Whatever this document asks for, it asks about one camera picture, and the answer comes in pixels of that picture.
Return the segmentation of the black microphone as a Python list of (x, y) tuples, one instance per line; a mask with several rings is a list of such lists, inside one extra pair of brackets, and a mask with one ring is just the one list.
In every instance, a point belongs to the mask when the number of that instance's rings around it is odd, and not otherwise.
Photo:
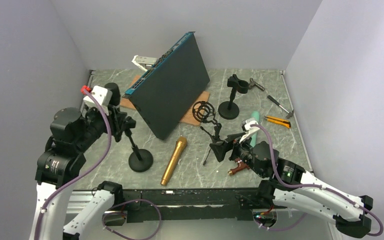
[(112, 93), (109, 104), (112, 106), (119, 107), (121, 102), (121, 93), (118, 84), (114, 82), (109, 82), (104, 87)]

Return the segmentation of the black tripod shock mount stand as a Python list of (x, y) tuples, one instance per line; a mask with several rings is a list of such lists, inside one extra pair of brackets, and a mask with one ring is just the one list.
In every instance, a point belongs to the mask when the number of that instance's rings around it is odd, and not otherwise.
[[(220, 131), (222, 125), (216, 120), (216, 110), (211, 103), (203, 100), (197, 101), (192, 106), (192, 116), (201, 124), (213, 124), (214, 134), (209, 133), (207, 130), (204, 129), (203, 126), (200, 126), (200, 129), (210, 136), (211, 143), (222, 141), (220, 138)], [(207, 159), (210, 155), (210, 151), (211, 149), (208, 151), (205, 160), (202, 162), (203, 166), (207, 164)]]

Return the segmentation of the black stand with black microphone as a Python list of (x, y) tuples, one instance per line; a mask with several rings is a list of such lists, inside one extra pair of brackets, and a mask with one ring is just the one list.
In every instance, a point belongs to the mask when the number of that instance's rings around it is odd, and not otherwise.
[(149, 170), (154, 162), (154, 158), (151, 152), (146, 149), (139, 148), (135, 144), (133, 138), (132, 138), (132, 142), (130, 141), (130, 139), (129, 139), (129, 142), (131, 143), (132, 153), (128, 158), (128, 165), (131, 168), (131, 170), (137, 173), (143, 173)]

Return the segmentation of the black round base mic stand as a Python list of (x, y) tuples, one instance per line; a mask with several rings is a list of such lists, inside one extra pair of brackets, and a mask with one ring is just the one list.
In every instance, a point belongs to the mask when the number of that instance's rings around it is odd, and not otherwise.
[(246, 94), (249, 90), (249, 83), (239, 79), (236, 74), (233, 74), (227, 79), (227, 87), (231, 88), (229, 101), (224, 101), (218, 106), (219, 115), (226, 120), (233, 120), (238, 117), (240, 109), (234, 100), (236, 94)]

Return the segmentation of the gold microphone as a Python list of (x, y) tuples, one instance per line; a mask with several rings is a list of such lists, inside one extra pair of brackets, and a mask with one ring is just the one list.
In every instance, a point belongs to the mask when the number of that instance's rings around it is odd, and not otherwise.
[(167, 186), (167, 184), (169, 183), (176, 169), (176, 166), (179, 162), (179, 159), (181, 158), (181, 155), (185, 150), (185, 148), (187, 147), (187, 145), (188, 145), (188, 141), (184, 136), (180, 136), (177, 139), (172, 155), (168, 161), (168, 164), (166, 166), (166, 169), (160, 181), (160, 184), (162, 186)]

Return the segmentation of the teal green microphone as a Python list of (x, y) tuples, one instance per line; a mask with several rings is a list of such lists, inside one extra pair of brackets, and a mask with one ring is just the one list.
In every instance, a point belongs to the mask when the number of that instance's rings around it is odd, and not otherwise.
[[(251, 113), (251, 117), (255, 119), (255, 121), (259, 124), (260, 123), (260, 113), (258, 111), (253, 111)], [(252, 147), (255, 147), (255, 145), (257, 144), (257, 134), (258, 134), (258, 131), (259, 131), (259, 128), (258, 127), (254, 127), (254, 133), (253, 135), (251, 136), (251, 140), (250, 140), (250, 145)]]

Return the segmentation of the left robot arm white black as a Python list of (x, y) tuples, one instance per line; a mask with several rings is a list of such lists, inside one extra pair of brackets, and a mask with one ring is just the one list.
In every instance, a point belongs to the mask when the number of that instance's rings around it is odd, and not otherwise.
[(109, 114), (92, 107), (82, 115), (79, 109), (68, 107), (54, 115), (51, 136), (37, 160), (31, 240), (80, 240), (107, 209), (117, 210), (123, 205), (122, 185), (104, 181), (73, 223), (65, 224), (75, 183), (83, 177), (80, 170), (86, 163), (84, 153), (102, 134), (107, 135), (109, 144), (111, 140), (119, 142), (122, 134), (135, 126), (136, 121), (115, 106), (110, 106)]

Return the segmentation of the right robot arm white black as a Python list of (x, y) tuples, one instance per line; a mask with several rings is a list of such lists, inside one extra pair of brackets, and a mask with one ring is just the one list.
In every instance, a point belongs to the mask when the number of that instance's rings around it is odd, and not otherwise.
[(248, 205), (297, 209), (334, 224), (349, 237), (369, 235), (372, 221), (367, 214), (373, 207), (370, 196), (353, 196), (324, 183), (300, 165), (281, 158), (268, 142), (252, 146), (245, 132), (225, 139), (213, 136), (209, 147), (219, 162), (231, 152), (230, 160), (239, 161), (261, 177), (254, 196), (246, 199)]

